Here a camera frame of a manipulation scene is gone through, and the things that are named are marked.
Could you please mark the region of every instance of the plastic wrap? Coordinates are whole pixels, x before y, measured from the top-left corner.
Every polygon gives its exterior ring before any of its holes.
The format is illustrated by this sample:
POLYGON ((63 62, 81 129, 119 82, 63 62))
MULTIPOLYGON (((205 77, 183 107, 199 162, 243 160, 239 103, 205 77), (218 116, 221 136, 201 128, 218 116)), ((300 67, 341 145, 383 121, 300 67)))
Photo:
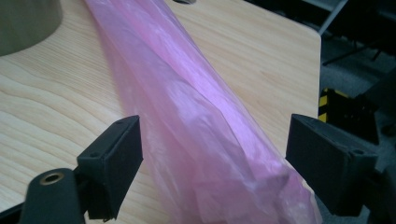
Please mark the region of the plastic wrap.
POLYGON ((313 195, 161 0, 86 0, 171 223, 319 223, 313 195))

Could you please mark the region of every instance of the tape roll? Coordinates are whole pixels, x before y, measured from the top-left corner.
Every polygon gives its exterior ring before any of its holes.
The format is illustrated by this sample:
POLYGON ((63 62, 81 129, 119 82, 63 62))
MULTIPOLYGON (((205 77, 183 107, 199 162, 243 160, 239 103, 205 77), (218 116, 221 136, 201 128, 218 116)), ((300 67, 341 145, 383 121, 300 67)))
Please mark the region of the tape roll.
POLYGON ((62 17, 59 0, 0 0, 0 56, 44 40, 62 17))

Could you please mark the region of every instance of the wood grain surface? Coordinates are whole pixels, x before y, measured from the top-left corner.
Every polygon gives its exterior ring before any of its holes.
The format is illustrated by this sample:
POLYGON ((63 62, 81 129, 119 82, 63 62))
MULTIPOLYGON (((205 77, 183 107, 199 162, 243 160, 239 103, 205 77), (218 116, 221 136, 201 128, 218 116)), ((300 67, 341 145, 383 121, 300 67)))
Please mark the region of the wood grain surface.
MULTIPOLYGON (((166 3, 284 155, 290 114, 317 114, 317 33, 240 0, 166 3)), ((0 57, 0 211, 23 202, 35 176, 75 168, 76 156, 127 116, 86 5, 62 6, 53 35, 0 57)), ((110 223, 167 220, 143 163, 110 223)))

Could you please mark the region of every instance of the yellow and black warning stripe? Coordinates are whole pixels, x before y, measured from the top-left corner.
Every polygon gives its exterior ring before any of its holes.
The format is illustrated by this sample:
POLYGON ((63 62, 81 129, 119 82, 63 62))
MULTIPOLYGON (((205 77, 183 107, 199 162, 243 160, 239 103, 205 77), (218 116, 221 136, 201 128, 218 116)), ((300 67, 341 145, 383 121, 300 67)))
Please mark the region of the yellow and black warning stripe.
POLYGON ((343 97, 349 98, 345 93, 332 89, 324 89, 319 98, 318 102, 318 119, 323 122, 328 122, 329 120, 329 106, 332 103, 332 100, 335 97, 343 97))

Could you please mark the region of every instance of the pink plastic bag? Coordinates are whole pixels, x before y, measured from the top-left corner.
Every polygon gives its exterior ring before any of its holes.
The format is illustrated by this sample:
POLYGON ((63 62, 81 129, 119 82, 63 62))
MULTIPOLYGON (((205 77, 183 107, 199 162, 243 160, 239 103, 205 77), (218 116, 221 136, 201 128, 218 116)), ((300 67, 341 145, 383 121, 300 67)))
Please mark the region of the pink plastic bag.
POLYGON ((86 2, 123 106, 141 117, 144 158, 171 223, 321 221, 301 177, 165 2, 86 2))

